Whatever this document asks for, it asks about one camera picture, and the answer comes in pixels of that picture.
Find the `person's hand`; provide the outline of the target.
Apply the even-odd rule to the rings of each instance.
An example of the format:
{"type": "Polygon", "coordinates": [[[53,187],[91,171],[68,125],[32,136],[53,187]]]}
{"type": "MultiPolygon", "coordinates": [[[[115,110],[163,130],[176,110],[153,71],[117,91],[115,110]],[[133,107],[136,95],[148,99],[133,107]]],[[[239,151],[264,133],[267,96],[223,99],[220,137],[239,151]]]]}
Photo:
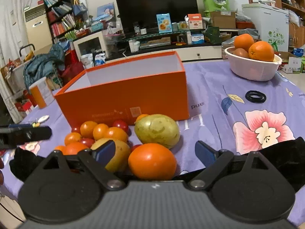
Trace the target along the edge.
{"type": "Polygon", "coordinates": [[[2,159],[0,158],[0,185],[3,185],[3,183],[4,183],[4,175],[2,172],[3,168],[4,168],[4,163],[3,163],[2,159]]]}

